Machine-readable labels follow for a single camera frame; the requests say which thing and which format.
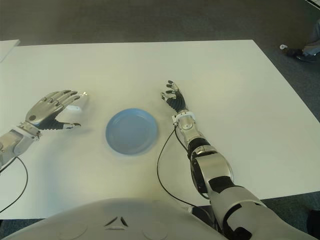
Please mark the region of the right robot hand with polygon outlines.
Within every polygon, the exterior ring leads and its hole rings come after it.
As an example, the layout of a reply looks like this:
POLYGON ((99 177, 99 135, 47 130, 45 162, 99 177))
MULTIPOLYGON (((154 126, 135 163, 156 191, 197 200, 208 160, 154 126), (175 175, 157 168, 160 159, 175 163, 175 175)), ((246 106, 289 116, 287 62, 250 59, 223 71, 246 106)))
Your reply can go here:
POLYGON ((188 107, 185 98, 178 85, 169 80, 166 87, 167 90, 160 94, 161 99, 164 100, 177 114, 187 111, 188 107))

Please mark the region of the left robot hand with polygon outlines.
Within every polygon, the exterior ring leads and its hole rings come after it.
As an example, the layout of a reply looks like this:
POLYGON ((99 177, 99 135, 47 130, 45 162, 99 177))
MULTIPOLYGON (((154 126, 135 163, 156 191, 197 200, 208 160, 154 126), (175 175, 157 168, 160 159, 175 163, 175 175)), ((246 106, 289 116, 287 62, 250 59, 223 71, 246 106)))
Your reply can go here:
POLYGON ((80 127, 80 123, 67 123, 56 117, 71 103, 80 99, 77 91, 62 90, 41 98, 26 114, 25 121, 39 130, 63 130, 80 127))

